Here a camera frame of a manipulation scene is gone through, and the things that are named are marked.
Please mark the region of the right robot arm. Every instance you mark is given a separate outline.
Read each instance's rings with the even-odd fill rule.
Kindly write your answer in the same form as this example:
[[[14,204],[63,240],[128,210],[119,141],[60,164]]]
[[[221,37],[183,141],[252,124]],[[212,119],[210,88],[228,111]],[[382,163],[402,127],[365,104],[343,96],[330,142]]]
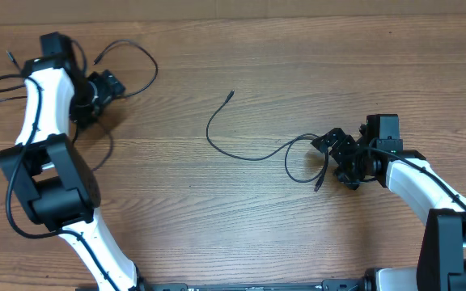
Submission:
[[[323,281],[323,290],[466,290],[466,198],[416,150],[405,150],[396,114],[369,115],[354,139],[334,128],[312,140],[347,188],[378,182],[399,196],[425,227],[417,265],[371,268],[361,279]]]

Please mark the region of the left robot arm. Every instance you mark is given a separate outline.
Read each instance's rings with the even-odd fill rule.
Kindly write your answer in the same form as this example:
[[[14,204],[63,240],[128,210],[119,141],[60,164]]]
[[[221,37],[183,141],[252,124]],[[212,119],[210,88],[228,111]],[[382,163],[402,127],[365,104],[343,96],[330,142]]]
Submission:
[[[125,87],[108,70],[87,75],[77,65],[74,43],[59,32],[42,35],[42,57],[26,61],[19,74],[27,89],[23,126],[15,145],[0,152],[7,219],[15,232],[34,237],[15,223],[16,196],[28,219],[47,228],[45,237],[62,238],[74,249],[99,290],[146,290],[104,222],[94,172],[69,137],[72,123],[85,128],[96,122]]]

